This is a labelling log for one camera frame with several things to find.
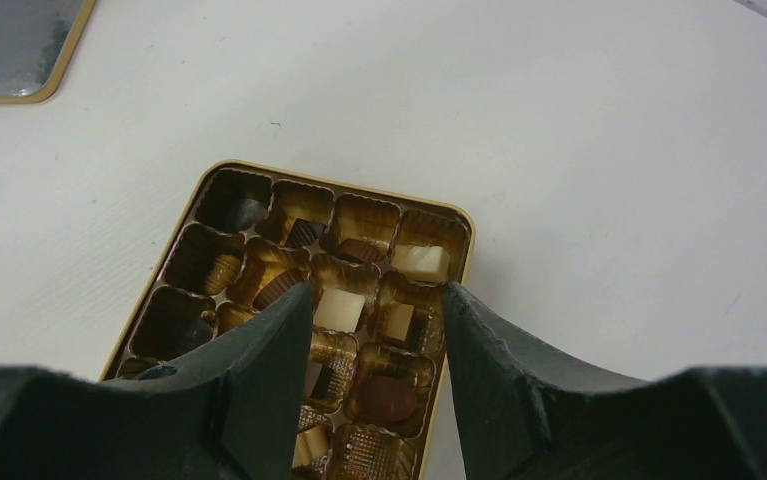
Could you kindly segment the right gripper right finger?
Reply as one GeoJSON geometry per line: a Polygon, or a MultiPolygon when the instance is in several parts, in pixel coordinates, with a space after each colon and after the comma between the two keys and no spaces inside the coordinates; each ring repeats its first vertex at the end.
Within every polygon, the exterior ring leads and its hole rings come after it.
{"type": "Polygon", "coordinates": [[[470,479],[767,479],[767,367],[647,382],[577,359],[443,290],[470,479]]]}

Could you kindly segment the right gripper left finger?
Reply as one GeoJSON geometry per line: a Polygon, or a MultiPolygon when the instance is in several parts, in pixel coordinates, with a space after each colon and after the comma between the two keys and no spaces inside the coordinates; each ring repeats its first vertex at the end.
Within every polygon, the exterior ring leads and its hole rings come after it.
{"type": "Polygon", "coordinates": [[[303,282],[134,379],[0,367],[0,479],[287,479],[311,333],[303,282]]]}

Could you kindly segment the dark round chocolate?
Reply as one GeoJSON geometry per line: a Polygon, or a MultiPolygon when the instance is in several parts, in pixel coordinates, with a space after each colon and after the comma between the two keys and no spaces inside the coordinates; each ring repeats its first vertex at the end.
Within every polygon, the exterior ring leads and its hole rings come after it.
{"type": "Polygon", "coordinates": [[[174,336],[170,345],[170,358],[176,358],[200,347],[214,338],[214,325],[199,318],[189,322],[174,336]]]}

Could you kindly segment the white chocolate cell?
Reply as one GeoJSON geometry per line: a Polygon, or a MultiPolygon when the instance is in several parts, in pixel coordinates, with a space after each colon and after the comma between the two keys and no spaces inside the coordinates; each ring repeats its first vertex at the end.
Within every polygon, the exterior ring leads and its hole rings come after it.
{"type": "Polygon", "coordinates": [[[301,431],[296,435],[292,468],[313,465],[325,457],[328,451],[328,430],[323,425],[301,431]]]}

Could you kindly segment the dark block chocolate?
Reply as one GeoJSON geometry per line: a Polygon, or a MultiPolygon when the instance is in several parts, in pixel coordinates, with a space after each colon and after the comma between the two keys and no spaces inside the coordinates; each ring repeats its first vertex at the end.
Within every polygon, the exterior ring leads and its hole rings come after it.
{"type": "Polygon", "coordinates": [[[304,399],[310,402],[328,402],[331,383],[337,379],[337,373],[333,368],[309,360],[303,388],[304,399]]]}

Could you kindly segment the tan chocolate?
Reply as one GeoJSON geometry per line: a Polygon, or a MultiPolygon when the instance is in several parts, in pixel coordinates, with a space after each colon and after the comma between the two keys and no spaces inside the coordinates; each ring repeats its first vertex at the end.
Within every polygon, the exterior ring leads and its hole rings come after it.
{"type": "Polygon", "coordinates": [[[242,264],[242,259],[231,253],[219,254],[204,278],[204,294],[217,295],[234,283],[242,264]]]}

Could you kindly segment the brown ridged chocolate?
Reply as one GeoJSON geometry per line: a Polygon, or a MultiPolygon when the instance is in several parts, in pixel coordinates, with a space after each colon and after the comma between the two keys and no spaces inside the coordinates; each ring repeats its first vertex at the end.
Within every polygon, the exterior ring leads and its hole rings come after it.
{"type": "Polygon", "coordinates": [[[294,285],[306,279],[304,272],[298,269],[285,270],[269,281],[254,297],[252,307],[264,310],[294,285]]]}

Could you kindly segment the brown round chocolate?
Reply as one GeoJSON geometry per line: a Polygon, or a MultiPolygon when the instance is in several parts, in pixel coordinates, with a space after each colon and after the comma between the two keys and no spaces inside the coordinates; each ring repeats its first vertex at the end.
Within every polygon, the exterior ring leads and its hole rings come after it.
{"type": "Polygon", "coordinates": [[[414,390],[393,377],[369,377],[359,390],[359,414],[371,422],[401,422],[413,415],[417,407],[414,390]]]}

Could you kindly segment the gold chocolate box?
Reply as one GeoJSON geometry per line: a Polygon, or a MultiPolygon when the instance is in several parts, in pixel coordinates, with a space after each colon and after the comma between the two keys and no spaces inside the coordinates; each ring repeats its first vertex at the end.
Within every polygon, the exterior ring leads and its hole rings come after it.
{"type": "Polygon", "coordinates": [[[443,288],[396,270],[397,245],[442,246],[450,255],[448,280],[463,282],[474,249],[474,224],[459,207],[431,200],[341,183],[273,167],[227,160],[199,180],[167,243],[155,272],[106,365],[105,379],[134,377],[165,363],[174,336],[202,318],[221,335],[252,319],[256,294],[285,270],[304,272],[319,304],[325,289],[365,297],[355,332],[315,327],[309,357],[333,368],[328,402],[305,400],[298,427],[323,425],[328,454],[313,465],[295,468],[296,479],[421,479],[447,372],[443,288]],[[268,216],[247,230],[229,233],[223,221],[242,198],[265,204],[268,216]],[[289,248],[284,242],[298,218],[323,223],[314,244],[289,248]],[[386,258],[358,264],[338,258],[346,238],[374,245],[386,258]],[[221,253],[243,264],[235,282],[213,296],[204,278],[221,253]],[[390,341],[382,333],[394,303],[415,307],[408,339],[390,341]],[[372,376],[409,385],[418,407],[408,419],[377,423],[359,414],[358,394],[372,376]]]}

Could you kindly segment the small cream chocolate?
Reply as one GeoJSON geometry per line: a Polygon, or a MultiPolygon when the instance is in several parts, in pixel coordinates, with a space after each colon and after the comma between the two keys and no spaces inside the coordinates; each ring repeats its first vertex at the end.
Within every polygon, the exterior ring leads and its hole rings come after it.
{"type": "Polygon", "coordinates": [[[390,341],[404,343],[410,334],[415,307],[399,302],[388,310],[382,335],[390,341]]]}

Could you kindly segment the dark striped chocolate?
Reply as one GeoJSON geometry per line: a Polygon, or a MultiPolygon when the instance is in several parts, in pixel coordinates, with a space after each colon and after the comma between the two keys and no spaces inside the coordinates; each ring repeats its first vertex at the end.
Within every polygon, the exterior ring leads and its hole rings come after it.
{"type": "Polygon", "coordinates": [[[302,248],[317,242],[323,235],[326,225],[311,220],[298,218],[294,221],[284,245],[289,248],[302,248]]]}

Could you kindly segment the dark grey heart chocolate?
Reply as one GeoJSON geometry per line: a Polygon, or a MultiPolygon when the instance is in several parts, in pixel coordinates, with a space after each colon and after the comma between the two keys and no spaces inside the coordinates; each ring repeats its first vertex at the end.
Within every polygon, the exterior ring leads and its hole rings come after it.
{"type": "Polygon", "coordinates": [[[267,216],[268,208],[265,204],[252,198],[242,198],[229,208],[223,221],[223,230],[238,233],[251,228],[267,216]]]}

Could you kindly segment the reddish brown chocolate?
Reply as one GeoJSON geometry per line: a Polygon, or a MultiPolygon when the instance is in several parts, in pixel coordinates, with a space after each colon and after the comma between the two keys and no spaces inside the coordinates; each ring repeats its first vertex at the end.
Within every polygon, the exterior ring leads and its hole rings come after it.
{"type": "Polygon", "coordinates": [[[366,264],[383,261],[386,256],[374,245],[355,238],[346,238],[335,249],[335,255],[345,261],[366,264]]]}

